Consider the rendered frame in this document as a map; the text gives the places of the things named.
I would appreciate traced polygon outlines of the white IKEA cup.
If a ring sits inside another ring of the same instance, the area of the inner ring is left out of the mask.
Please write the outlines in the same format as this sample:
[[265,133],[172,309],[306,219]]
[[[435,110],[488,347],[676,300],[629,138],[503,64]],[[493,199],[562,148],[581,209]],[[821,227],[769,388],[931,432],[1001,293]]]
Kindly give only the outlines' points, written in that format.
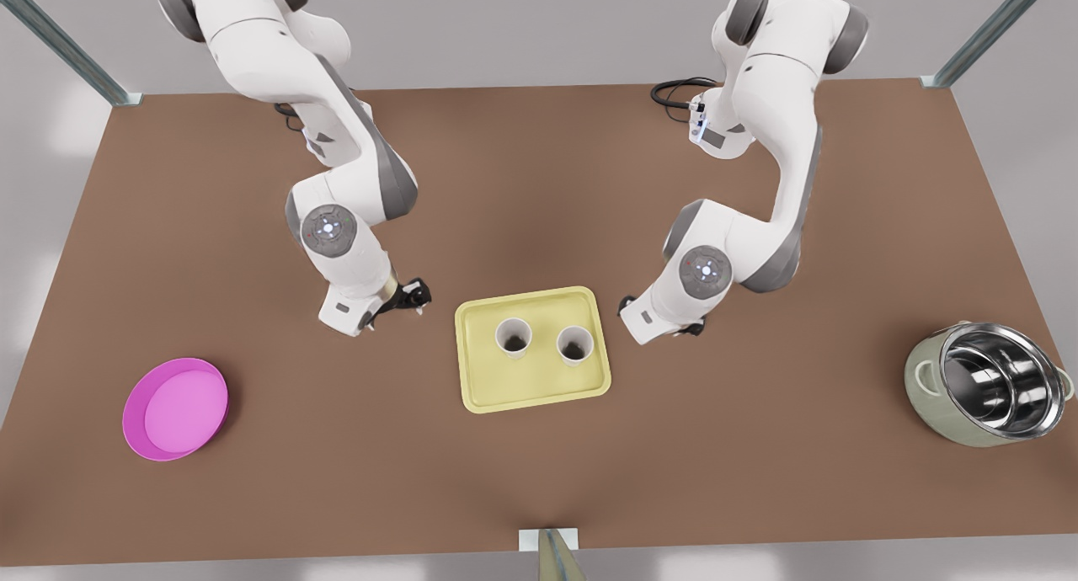
[[595,340],[588,328],[568,326],[556,337],[556,350],[566,366],[578,366],[594,352]]
[[533,340],[531,326],[520,317],[506,317],[495,329],[495,343],[512,360],[524,357]]

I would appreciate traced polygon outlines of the pale yellow tray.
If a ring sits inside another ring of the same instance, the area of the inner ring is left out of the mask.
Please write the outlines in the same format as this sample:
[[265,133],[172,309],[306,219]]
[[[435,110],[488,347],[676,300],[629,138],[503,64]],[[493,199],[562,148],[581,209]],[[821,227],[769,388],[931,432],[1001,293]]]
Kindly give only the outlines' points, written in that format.
[[[522,359],[510,359],[495,343],[495,329],[506,317],[531,326],[531,344]],[[610,389],[600,313],[585,286],[462,302],[454,321],[462,405],[470,412],[562,403]],[[588,328],[595,340],[594,352],[578,366],[566,366],[556,350],[556,337],[568,326]]]

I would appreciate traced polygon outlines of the pink plate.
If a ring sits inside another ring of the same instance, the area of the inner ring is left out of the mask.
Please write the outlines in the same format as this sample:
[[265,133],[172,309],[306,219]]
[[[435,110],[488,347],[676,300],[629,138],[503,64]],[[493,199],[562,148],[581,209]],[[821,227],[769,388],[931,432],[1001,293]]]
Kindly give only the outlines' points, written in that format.
[[229,411],[227,382],[212,363],[172,359],[148,371],[132,388],[122,433],[147,461],[177,461],[207,444]]

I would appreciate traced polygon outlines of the sage green steel pot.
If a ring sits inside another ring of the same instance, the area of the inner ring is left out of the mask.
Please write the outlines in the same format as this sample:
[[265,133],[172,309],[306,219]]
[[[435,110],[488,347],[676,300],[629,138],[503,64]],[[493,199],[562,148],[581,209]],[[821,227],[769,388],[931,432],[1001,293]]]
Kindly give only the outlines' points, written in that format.
[[1044,438],[1069,400],[1070,375],[1027,335],[993,322],[939,329],[906,357],[906,396],[932,431],[987,448]]

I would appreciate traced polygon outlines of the silver frame post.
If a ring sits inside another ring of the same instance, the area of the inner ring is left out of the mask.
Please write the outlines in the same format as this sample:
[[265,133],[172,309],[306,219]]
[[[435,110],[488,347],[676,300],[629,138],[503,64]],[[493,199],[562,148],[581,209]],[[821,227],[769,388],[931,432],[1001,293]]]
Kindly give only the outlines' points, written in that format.
[[82,49],[59,24],[51,19],[47,12],[34,0],[0,0],[15,19],[26,26],[31,33],[57,55],[67,67],[95,89],[113,108],[135,108],[142,102],[141,93],[132,93],[103,70],[99,63]]
[[954,86],[959,78],[965,75],[975,63],[978,63],[986,52],[1001,39],[1023,14],[1039,0],[1005,0],[1000,6],[983,20],[970,34],[965,43],[955,51],[953,56],[939,68],[936,73],[920,77],[924,89],[946,89]]
[[538,581],[588,581],[576,559],[578,549],[577,528],[517,531],[519,552],[536,552]]

